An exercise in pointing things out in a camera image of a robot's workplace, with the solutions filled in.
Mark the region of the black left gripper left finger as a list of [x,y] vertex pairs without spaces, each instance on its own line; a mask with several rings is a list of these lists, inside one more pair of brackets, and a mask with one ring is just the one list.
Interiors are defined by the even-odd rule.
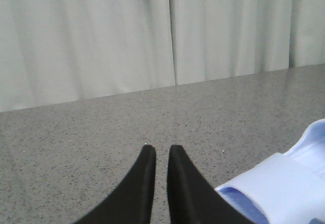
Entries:
[[156,151],[145,145],[118,186],[76,223],[150,223],[156,170]]

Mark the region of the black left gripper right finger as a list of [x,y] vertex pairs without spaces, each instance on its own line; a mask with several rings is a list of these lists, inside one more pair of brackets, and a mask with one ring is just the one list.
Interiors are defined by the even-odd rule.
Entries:
[[212,188],[181,145],[170,148],[167,194],[171,223],[252,223]]

